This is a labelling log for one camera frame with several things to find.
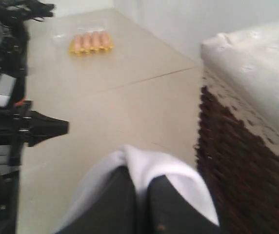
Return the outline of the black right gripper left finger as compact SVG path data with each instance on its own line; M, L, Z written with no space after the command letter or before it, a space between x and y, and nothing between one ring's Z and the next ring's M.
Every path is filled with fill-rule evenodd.
M126 167L114 170L96 201L59 234L135 234L136 195Z

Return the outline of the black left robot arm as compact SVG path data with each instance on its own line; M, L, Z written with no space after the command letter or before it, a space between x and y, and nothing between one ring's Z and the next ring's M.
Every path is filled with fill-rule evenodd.
M24 146L68 133L69 123L32 110L25 99L29 32L25 22L53 17L55 5L0 0L0 174L16 172Z

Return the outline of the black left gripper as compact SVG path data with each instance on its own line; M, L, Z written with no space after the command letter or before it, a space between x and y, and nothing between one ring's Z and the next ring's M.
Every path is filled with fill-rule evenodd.
M69 132L69 122L32 110L25 100L25 76L0 73L0 174L19 170L24 145L33 147Z

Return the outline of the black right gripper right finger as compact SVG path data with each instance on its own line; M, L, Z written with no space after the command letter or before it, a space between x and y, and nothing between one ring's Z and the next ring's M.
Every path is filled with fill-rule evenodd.
M221 233L220 227L188 204L164 175L151 181L147 208L147 234Z

